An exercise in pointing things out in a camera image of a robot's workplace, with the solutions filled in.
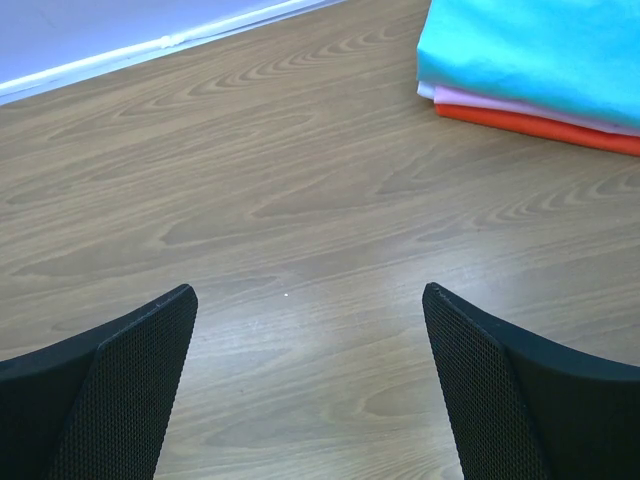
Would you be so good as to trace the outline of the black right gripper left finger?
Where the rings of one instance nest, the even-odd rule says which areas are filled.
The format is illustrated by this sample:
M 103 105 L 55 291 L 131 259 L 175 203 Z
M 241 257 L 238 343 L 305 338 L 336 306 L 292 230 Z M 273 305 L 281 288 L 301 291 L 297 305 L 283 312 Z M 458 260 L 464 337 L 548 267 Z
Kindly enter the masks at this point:
M 2 478 L 153 478 L 197 309 L 183 284 L 2 361 Z

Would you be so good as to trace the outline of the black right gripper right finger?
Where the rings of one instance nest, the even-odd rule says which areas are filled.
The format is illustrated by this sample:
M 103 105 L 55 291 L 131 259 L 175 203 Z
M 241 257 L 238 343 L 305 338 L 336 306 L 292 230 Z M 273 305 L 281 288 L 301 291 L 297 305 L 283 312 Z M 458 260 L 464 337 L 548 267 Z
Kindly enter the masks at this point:
M 639 369 L 426 285 L 428 337 L 466 479 L 636 479 Z

